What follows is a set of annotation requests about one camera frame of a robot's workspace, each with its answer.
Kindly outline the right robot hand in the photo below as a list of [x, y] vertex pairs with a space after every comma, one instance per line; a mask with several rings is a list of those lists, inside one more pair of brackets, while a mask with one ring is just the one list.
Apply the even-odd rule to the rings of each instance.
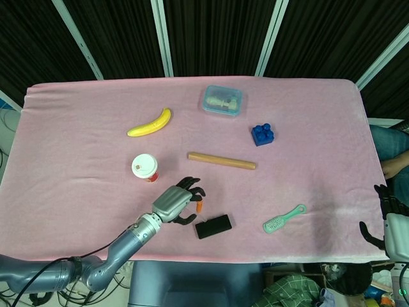
[[373, 237], [365, 222], [359, 222], [364, 240], [385, 252], [393, 262], [408, 263], [408, 206], [395, 197], [386, 185], [374, 185], [383, 218], [383, 239]]

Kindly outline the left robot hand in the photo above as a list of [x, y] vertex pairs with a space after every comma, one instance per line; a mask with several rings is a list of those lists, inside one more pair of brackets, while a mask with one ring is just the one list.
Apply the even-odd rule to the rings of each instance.
[[185, 177], [176, 185], [172, 185], [153, 202], [152, 212], [158, 215], [163, 223], [183, 226], [190, 224], [197, 215], [181, 217], [180, 214], [191, 202], [201, 201], [206, 196], [202, 187], [194, 187], [199, 181], [200, 178]]

